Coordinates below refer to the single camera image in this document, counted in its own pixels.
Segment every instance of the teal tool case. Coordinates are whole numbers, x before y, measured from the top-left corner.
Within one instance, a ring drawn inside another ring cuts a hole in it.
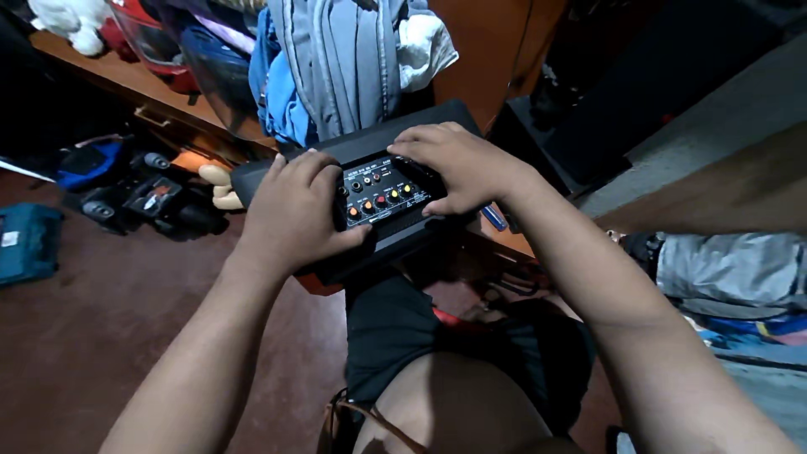
[[[58,210],[39,204],[0,208],[0,287],[56,272],[64,219]]]

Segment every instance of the black shorts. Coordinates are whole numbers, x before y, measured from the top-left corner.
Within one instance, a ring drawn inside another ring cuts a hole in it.
[[[555,436],[568,436],[586,393],[595,350],[575,319],[510,304],[489,332],[458,334],[432,311],[432,297],[397,271],[347,287],[348,397],[372,406],[392,379],[423,355],[452,351],[494,364],[527,394]]]

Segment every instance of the black cable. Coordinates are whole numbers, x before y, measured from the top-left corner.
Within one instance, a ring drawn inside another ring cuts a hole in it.
[[[518,61],[521,59],[521,48],[524,47],[524,40],[527,37],[527,27],[529,27],[529,19],[533,15],[533,6],[534,5],[535,5],[535,0],[529,0],[529,8],[527,9],[527,17],[526,17],[526,19],[524,19],[524,29],[521,31],[521,39],[519,40],[518,48],[516,49],[516,57],[513,58],[513,60],[512,60],[512,68],[510,69],[510,79],[507,82],[507,90],[504,91],[504,98],[502,99],[502,102],[500,104],[501,107],[499,108],[499,111],[501,111],[504,108],[504,104],[507,102],[508,96],[510,96],[510,87],[512,85],[513,79],[516,77],[516,69],[518,68]],[[487,136],[490,134],[489,126],[491,126],[493,121],[496,119],[496,116],[499,115],[498,112],[496,113],[496,115],[493,116],[493,118],[491,118],[491,120],[489,122],[487,122],[487,125],[485,125],[484,135],[485,135],[486,139],[487,139]]]

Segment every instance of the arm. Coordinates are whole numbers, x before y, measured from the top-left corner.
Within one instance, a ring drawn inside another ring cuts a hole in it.
[[[103,454],[223,452],[244,409],[266,319],[301,266],[358,246],[367,228],[337,233],[331,200],[341,169],[309,152],[278,155],[221,275],[101,446]]]
[[[449,194],[424,214],[498,200],[516,216],[594,334],[640,452],[798,452],[633,260],[531,166],[451,123],[411,128],[389,150],[443,176]]]

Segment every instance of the drawer handle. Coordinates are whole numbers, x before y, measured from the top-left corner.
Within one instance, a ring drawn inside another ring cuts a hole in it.
[[[171,119],[165,119],[165,120],[162,120],[160,122],[160,121],[157,121],[157,120],[155,120],[153,118],[148,118],[146,115],[143,114],[143,112],[145,112],[145,110],[146,110],[146,106],[138,107],[137,109],[135,109],[135,116],[137,118],[140,118],[141,120],[146,120],[149,123],[154,124],[155,126],[159,126],[160,128],[164,128],[164,127],[168,126],[169,124],[171,124]]]

